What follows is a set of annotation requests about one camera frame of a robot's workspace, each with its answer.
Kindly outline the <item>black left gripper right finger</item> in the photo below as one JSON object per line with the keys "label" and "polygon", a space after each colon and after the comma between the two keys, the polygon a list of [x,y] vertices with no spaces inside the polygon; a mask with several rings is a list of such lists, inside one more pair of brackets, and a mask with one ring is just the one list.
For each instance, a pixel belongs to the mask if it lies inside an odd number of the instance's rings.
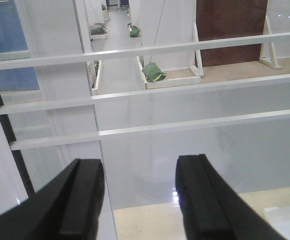
{"label": "black left gripper right finger", "polygon": [[188,240],[282,240],[219,175],[205,154],[177,159],[175,187]]}

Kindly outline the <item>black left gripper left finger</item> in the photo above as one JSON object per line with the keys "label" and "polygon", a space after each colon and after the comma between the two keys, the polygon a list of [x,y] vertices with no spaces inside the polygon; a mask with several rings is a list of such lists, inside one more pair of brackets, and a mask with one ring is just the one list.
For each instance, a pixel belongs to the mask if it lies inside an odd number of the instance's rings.
{"label": "black left gripper left finger", "polygon": [[0,215],[0,240],[95,240],[105,194],[99,159],[75,159],[41,190]]}

